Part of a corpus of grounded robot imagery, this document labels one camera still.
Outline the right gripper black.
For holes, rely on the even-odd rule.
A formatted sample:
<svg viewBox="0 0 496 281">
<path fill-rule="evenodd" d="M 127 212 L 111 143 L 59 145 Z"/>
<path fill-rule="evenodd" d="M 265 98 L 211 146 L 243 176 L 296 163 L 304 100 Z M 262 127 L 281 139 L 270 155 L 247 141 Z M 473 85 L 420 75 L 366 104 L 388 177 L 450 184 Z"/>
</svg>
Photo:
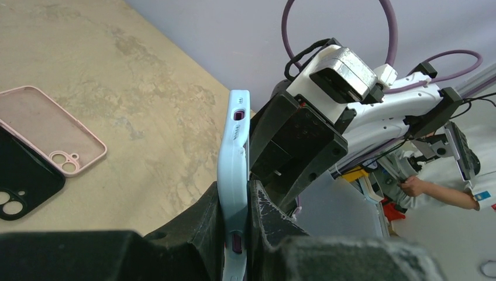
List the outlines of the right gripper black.
<svg viewBox="0 0 496 281">
<path fill-rule="evenodd" d="M 287 213 L 296 197 L 342 159 L 348 143 L 301 97 L 276 94 L 251 119 L 250 170 Z"/>
</svg>

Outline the black phone case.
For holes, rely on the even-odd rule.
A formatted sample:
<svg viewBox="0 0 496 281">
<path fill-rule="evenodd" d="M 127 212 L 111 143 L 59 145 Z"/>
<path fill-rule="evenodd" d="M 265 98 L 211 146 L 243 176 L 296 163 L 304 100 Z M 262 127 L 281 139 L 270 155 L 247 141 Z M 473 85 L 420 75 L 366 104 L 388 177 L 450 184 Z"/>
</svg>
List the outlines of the black phone case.
<svg viewBox="0 0 496 281">
<path fill-rule="evenodd" d="M 48 160 L 1 129 L 1 219 L 18 220 L 61 191 L 66 178 Z"/>
</svg>

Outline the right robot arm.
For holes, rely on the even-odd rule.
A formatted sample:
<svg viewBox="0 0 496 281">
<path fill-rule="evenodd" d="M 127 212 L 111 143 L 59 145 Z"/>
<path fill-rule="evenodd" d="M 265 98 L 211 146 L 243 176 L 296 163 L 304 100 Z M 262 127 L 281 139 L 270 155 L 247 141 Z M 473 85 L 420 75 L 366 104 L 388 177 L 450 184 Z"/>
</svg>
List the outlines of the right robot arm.
<svg viewBox="0 0 496 281">
<path fill-rule="evenodd" d="M 291 95 L 288 83 L 279 83 L 250 128 L 250 178 L 284 211 L 325 171 L 341 177 L 368 170 L 396 150 L 398 140 L 440 128 L 463 102 L 453 88 L 418 83 L 381 103 L 346 105 L 331 123 L 309 99 Z"/>
</svg>

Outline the phone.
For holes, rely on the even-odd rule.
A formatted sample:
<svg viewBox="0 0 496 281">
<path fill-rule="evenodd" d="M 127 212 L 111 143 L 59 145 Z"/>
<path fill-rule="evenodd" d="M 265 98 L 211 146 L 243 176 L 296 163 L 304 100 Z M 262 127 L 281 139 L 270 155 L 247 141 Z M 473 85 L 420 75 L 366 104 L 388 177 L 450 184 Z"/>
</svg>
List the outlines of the phone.
<svg viewBox="0 0 496 281">
<path fill-rule="evenodd" d="M 1 92 L 1 127 L 66 177 L 88 170 L 108 151 L 77 118 L 33 86 Z"/>
<path fill-rule="evenodd" d="M 225 226 L 222 280 L 243 280 L 246 272 L 249 132 L 250 92 L 232 90 L 217 163 L 218 196 Z"/>
</svg>

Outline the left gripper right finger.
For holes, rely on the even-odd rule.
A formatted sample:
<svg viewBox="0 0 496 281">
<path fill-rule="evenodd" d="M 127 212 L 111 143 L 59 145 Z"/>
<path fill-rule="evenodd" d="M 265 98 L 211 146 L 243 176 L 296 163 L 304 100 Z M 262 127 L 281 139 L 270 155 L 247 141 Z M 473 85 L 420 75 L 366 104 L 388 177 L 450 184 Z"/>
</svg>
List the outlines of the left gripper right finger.
<svg viewBox="0 0 496 281">
<path fill-rule="evenodd" d="M 438 263 L 398 238 L 313 237 L 249 182 L 248 280 L 442 280 Z"/>
</svg>

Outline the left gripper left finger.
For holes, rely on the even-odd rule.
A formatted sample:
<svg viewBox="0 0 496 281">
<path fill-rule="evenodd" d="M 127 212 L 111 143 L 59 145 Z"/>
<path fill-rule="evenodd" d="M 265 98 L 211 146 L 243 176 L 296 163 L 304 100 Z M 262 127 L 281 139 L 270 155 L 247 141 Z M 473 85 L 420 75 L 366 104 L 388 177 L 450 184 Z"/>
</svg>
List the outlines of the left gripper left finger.
<svg viewBox="0 0 496 281">
<path fill-rule="evenodd" d="M 223 222 L 217 184 L 170 222 L 131 230 L 1 235 L 2 280 L 219 280 Z"/>
</svg>

